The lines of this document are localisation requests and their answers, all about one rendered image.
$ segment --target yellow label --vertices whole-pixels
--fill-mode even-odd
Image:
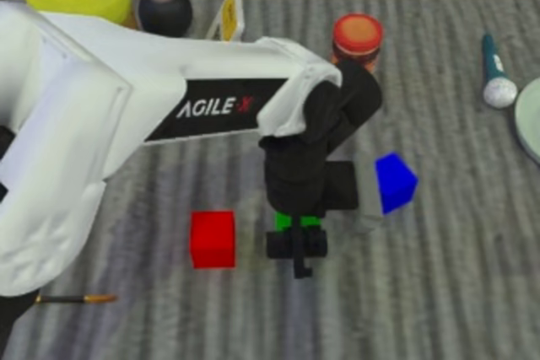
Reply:
[[[231,40],[235,34],[237,24],[235,0],[224,0],[223,10],[221,11],[221,32],[225,41]]]

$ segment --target cube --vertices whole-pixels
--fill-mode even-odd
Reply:
[[[189,251],[195,269],[235,267],[235,214],[192,212]]]
[[[377,159],[375,167],[385,215],[413,199],[419,179],[397,153]]]

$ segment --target plate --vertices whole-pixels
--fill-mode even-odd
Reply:
[[[530,82],[518,96],[516,130],[527,153],[540,164],[540,78]]]

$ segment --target black cylinder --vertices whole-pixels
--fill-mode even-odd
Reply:
[[[183,37],[193,21],[190,0],[140,0],[137,13],[142,31],[165,37]]]

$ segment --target orange jar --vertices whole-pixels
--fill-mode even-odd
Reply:
[[[383,30],[377,19],[361,13],[351,13],[334,25],[332,63],[352,58],[373,72],[381,49]]]

